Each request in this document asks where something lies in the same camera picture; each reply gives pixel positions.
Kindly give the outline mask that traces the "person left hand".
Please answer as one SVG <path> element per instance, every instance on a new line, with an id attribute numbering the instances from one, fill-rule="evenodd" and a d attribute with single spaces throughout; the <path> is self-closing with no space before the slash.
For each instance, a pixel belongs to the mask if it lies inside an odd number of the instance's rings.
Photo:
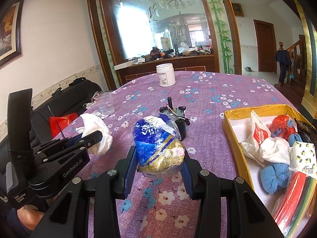
<path id="1" fill-rule="evenodd" d="M 35 209 L 28 209 L 25 206 L 17 210 L 19 221 L 23 226 L 31 231 L 36 228 L 44 215 L 44 212 L 40 212 L 39 210 Z"/>

